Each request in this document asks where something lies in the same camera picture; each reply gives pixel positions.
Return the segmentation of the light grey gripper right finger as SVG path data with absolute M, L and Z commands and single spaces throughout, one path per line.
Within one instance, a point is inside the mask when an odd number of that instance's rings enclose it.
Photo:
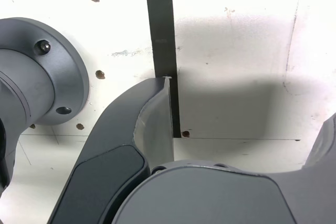
M 256 174 L 177 162 L 141 183 L 113 222 L 335 223 L 335 117 L 299 170 Z

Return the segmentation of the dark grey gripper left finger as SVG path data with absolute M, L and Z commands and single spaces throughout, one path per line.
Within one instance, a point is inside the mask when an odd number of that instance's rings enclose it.
M 151 170 L 173 159 L 170 80 L 144 80 L 100 115 L 49 223 L 110 223 Z

